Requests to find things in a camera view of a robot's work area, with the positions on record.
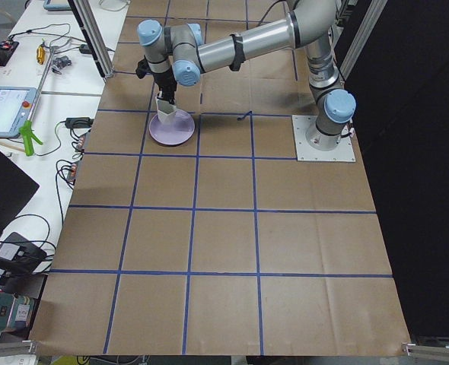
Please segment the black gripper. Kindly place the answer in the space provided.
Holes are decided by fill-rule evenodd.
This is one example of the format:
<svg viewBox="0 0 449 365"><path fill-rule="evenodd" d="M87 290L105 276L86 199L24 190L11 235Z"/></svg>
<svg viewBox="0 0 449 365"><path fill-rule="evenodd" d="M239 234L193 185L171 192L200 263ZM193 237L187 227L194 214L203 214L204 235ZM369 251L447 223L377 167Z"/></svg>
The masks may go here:
<svg viewBox="0 0 449 365"><path fill-rule="evenodd" d="M158 97L161 100L168 100L171 105L175 104L175 92L177 91L177 82L172 71L155 74L155 82L159 87Z"/></svg>

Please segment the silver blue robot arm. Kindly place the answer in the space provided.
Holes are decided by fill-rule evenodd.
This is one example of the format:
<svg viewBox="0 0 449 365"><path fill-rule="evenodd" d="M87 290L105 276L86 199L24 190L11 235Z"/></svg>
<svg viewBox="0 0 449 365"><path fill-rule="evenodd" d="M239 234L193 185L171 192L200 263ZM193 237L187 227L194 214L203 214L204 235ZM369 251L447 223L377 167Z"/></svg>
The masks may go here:
<svg viewBox="0 0 449 365"><path fill-rule="evenodd" d="M162 26L144 20L137 26L144 57L135 73L152 75L159 88L158 111L177 112L178 86L192 87L203 74L228 67L239 71L245 61L280 49L304 48L309 68L309 88L319 115L306 131L307 143L319 151L336 149L343 129L355 113L355 98L339 82L328 31L336 16L334 1L289 1L283 19L259 24L242 33L232 33L204 43L199 24Z"/></svg>

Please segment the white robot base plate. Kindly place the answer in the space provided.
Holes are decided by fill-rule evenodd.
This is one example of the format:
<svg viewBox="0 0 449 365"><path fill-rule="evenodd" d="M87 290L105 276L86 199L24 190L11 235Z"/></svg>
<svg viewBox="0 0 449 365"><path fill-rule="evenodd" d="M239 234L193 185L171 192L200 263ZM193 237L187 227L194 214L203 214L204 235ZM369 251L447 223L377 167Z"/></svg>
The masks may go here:
<svg viewBox="0 0 449 365"><path fill-rule="evenodd" d="M351 133L345 126L339 135L328 136L317 128L317 116L291 117L297 160L300 162L354 163Z"/></svg>

